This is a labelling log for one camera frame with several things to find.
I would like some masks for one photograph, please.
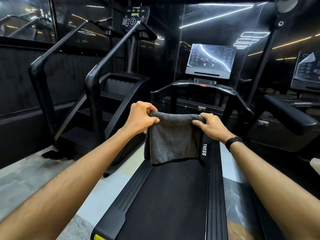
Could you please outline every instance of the control button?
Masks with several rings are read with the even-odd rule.
[[[130,25],[135,25],[137,20],[133,17],[130,19]]]

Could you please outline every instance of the yellow warning label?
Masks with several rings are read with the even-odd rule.
[[[98,234],[96,234],[93,239],[94,240],[106,240],[103,237],[100,237]]]

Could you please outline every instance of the treadmill console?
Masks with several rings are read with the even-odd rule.
[[[320,92],[320,53],[299,52],[291,88]]]
[[[122,17],[122,30],[130,30],[137,23],[137,16],[147,23],[149,15],[150,8],[148,6],[126,7]]]
[[[232,46],[192,44],[186,73],[229,79],[235,53]]]

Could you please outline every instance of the forearm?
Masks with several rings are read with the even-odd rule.
[[[0,224],[0,239],[56,239],[134,136],[120,129],[34,193]]]
[[[288,239],[320,239],[320,201],[241,142],[230,147],[266,210]]]

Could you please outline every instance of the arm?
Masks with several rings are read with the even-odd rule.
[[[80,158],[34,193],[0,223],[0,239],[56,239],[71,221],[121,149],[156,117],[152,104],[132,104],[128,120],[110,139]]]
[[[219,117],[202,113],[206,124],[200,127],[210,138],[223,144],[235,137],[222,124]],[[255,193],[286,237],[295,239],[320,239],[320,201],[275,169],[241,142],[234,142],[230,152]]]

